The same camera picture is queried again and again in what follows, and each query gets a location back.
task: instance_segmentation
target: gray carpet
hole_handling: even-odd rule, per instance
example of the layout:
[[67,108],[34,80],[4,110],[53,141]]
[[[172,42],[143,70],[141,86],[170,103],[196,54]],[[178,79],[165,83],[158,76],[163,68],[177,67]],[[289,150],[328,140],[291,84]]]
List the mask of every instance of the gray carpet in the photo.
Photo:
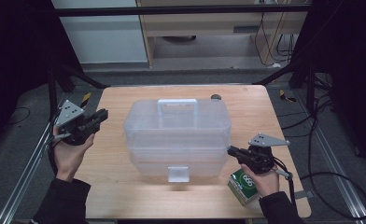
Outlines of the gray carpet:
[[[270,70],[262,72],[261,70],[240,70],[240,69],[219,69],[219,70],[201,70],[201,71],[162,71],[162,72],[125,72],[125,73],[104,73],[91,74],[92,77],[102,83],[114,86],[123,85],[164,85],[164,84],[211,84],[211,83],[251,83],[262,79],[270,73]],[[69,99],[76,104],[81,102],[85,92],[91,91],[92,97],[89,101],[87,112],[93,113],[97,107],[102,90],[97,90],[88,84],[75,80],[77,87]],[[285,88],[288,97],[298,98],[297,93],[304,90],[291,91]],[[268,88],[275,113],[277,115],[287,115],[291,113],[301,113],[303,108],[299,103],[292,103],[279,98],[279,89]],[[0,135],[0,211],[6,203],[9,194],[14,189],[26,162],[29,161],[32,152],[39,140],[42,132],[47,125],[49,117],[47,86],[41,86],[32,91],[26,92],[21,96],[17,109],[11,118],[9,125]],[[278,117],[281,127],[287,127],[301,119],[305,114],[289,115]],[[332,112],[331,107],[325,108],[318,116],[318,128],[320,128],[331,145],[339,162],[344,166],[349,177],[358,182],[366,190],[366,158],[357,157],[353,151],[353,144],[343,128],[341,121],[336,114]],[[310,124],[305,122],[297,127],[284,130],[285,136],[296,136],[308,133]],[[299,175],[307,174],[307,154],[308,137],[287,137],[291,142],[289,146],[291,155],[299,172]],[[313,171],[328,171],[328,165],[323,154],[318,149],[318,143],[313,140],[312,143],[312,167]],[[30,218],[40,205],[41,200],[52,179],[52,171],[49,168],[47,157],[41,160],[33,177],[28,190],[23,196],[21,204],[16,212],[16,219]],[[318,190],[325,198],[331,201],[331,204],[345,213],[350,214],[343,196],[335,184],[333,177],[316,177]],[[311,190],[312,187],[308,180],[303,181],[304,189]],[[318,197],[309,199],[312,215],[306,219],[307,223],[356,223],[353,220],[336,215]],[[207,220],[209,223],[231,223],[229,220]],[[121,223],[138,223],[124,221]],[[263,219],[255,220],[255,223],[264,223]]]

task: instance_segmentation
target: white cabinet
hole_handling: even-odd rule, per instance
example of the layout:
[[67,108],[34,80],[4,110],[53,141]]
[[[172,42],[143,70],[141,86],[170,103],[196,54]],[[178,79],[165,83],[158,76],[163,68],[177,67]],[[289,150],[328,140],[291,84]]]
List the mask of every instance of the white cabinet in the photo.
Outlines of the white cabinet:
[[[136,7],[135,0],[52,0],[55,8]],[[83,65],[147,63],[138,16],[61,18]]]

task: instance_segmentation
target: human hand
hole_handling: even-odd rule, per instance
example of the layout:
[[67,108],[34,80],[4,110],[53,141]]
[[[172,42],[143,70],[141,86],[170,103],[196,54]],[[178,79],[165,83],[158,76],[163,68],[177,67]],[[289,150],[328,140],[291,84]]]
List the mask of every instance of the human hand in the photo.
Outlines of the human hand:
[[244,163],[241,164],[242,170],[248,175],[256,184],[261,197],[268,196],[279,191],[279,174],[275,170],[270,170],[268,173],[256,175]]
[[[58,127],[53,127],[54,136],[58,135]],[[95,134],[91,134],[80,146],[71,146],[61,140],[53,140],[54,160],[58,168],[56,178],[72,182],[78,167],[84,159],[84,154],[93,145]]]

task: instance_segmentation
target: translucent plastic container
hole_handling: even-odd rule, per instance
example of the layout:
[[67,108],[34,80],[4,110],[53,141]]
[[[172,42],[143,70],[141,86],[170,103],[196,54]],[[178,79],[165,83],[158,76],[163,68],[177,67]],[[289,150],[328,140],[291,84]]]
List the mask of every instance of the translucent plastic container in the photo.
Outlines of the translucent plastic container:
[[142,100],[124,123],[125,144],[141,175],[219,175],[231,144],[231,121],[221,100]]

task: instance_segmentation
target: green box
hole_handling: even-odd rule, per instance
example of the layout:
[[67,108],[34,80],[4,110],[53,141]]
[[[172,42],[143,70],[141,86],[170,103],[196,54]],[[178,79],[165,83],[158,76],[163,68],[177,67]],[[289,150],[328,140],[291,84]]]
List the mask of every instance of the green box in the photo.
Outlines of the green box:
[[259,195],[255,183],[242,169],[230,175],[228,186],[241,205],[246,205]]

